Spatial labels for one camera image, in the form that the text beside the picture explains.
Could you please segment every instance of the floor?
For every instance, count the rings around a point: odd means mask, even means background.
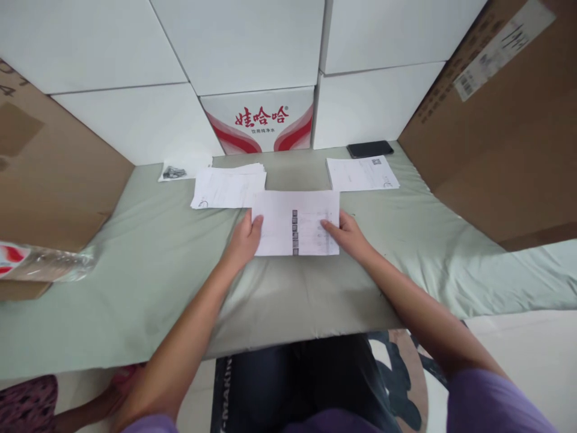
[[[577,311],[480,317],[468,320],[467,324],[560,433],[577,432]],[[180,431],[208,433],[214,369],[214,360],[202,363],[180,411]],[[59,374],[56,412],[83,404],[98,395],[113,372],[88,370]],[[17,382],[0,382],[0,388]],[[427,379],[427,385],[431,403],[427,432],[441,433],[445,431],[447,391],[435,380]],[[108,424],[102,422],[81,432],[108,432]]]

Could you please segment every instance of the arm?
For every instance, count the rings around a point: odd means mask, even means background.
[[[251,224],[251,211],[236,226],[221,261],[185,308],[146,365],[121,407],[113,431],[152,414],[166,414],[175,422],[180,405],[198,370],[216,318],[236,274],[254,257],[263,218]]]
[[[340,227],[323,227],[368,272],[400,319],[439,363],[448,377],[474,367],[508,379],[499,364],[455,316],[381,256],[365,239],[355,219],[340,213]]]

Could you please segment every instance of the purple sleeve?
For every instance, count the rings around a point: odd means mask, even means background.
[[[449,383],[448,433],[556,431],[521,390],[495,373],[463,370]]]
[[[122,433],[179,433],[174,421],[166,415],[140,418],[122,430]]]

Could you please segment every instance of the black jeans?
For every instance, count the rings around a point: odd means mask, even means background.
[[[216,381],[224,380],[215,386],[213,432],[278,432],[325,409],[342,408],[384,432],[400,433],[366,334],[276,346],[219,362]]]

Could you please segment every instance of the green cloth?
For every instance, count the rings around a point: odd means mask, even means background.
[[[397,143],[401,188],[341,193],[374,247],[459,318],[577,307],[577,242],[506,253],[428,190]],[[262,162],[266,189],[330,189],[325,159],[346,149],[226,156]],[[192,210],[194,180],[134,171],[92,244],[102,256],[76,283],[0,305],[0,379],[148,360],[218,262],[238,209]],[[399,327],[386,299],[345,252],[258,257],[235,281],[207,358],[278,343]]]

